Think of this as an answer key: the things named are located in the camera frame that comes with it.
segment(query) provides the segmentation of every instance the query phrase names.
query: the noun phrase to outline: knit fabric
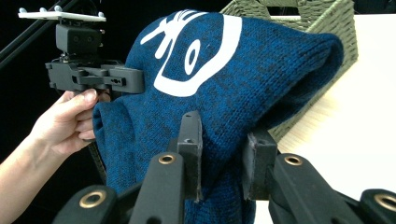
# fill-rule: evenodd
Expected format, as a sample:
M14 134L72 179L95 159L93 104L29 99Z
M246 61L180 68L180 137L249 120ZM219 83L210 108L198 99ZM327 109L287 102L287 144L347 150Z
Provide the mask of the knit fabric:
M156 20L126 61L144 71L146 91L93 111L107 184L122 192L142 181L150 158L177 138L182 116L198 110L204 199L186 201L185 222L252 223L239 146L259 121L269 129L298 112L342 61L335 35L193 10Z

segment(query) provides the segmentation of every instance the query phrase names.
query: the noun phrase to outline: metal ring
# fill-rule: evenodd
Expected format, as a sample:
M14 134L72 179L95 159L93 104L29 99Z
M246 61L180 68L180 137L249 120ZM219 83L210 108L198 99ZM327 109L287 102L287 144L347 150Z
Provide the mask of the metal ring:
M96 201L91 201L90 197L98 196L99 198ZM106 198L106 192L104 190L95 190L91 193L84 195L84 197L79 200L79 206L83 208L93 208L97 205L101 204Z
M390 211L396 212L396 198L388 194L376 194L374 199L379 205Z
M300 158L295 157L295 156L285 157L285 162L287 162L290 165L302 165L303 164L303 161Z
M170 163L174 162L175 160L176 160L176 158L172 155L164 155L158 159L158 161L160 163L165 164L165 165L170 164Z

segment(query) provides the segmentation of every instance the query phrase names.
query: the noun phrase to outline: white graphic print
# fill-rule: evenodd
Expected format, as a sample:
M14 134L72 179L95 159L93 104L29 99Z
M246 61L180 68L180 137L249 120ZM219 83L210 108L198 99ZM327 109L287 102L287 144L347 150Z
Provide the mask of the white graphic print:
M165 33L165 37L161 45L155 52L155 57L157 59L161 59L165 54L166 50L168 49L169 45L171 45L166 60L163 63L163 66L161 67L154 81L154 87L157 90L178 97L192 96L197 92L198 88L205 81L213 77L233 57L233 54L236 51L236 47L238 46L239 38L242 31L242 19L239 17L223 15L224 26L219 52L206 64L204 64L195 73L195 75L187 81L173 80L163 76L163 70L172 55L180 32L185 26L188 25L190 21L205 14L205 12L196 12L192 10L179 11L171 21L166 21L166 19L163 19L160 22L158 28L143 37L140 41L140 44L144 45L154 36L162 32ZM195 66L195 63L197 62L200 50L201 41L199 39L195 39L189 46L184 60L184 69L186 72L186 76L191 76L192 70Z

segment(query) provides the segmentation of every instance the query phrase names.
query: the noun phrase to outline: gray wicker basket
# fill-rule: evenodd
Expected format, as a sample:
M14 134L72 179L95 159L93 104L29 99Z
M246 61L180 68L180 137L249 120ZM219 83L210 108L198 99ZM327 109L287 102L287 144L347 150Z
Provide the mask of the gray wicker basket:
M345 58L335 77L323 87L301 111L274 129L271 135L278 142L303 114L358 59L358 46L353 20L352 0L233 0L221 13L273 21L308 33L332 33L344 45ZM300 16L271 17L267 7L297 7Z

